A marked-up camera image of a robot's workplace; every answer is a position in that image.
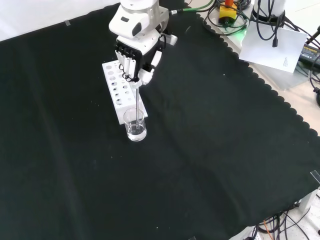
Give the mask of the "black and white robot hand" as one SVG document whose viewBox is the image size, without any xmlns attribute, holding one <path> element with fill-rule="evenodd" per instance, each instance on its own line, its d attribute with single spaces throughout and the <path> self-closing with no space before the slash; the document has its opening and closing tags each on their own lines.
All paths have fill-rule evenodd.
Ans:
<svg viewBox="0 0 320 240">
<path fill-rule="evenodd" d="M 166 46 L 163 37 L 163 34 L 154 29 L 132 39 L 121 36 L 116 38 L 118 68 L 131 88 L 138 89 L 152 80 Z"/>
</svg>

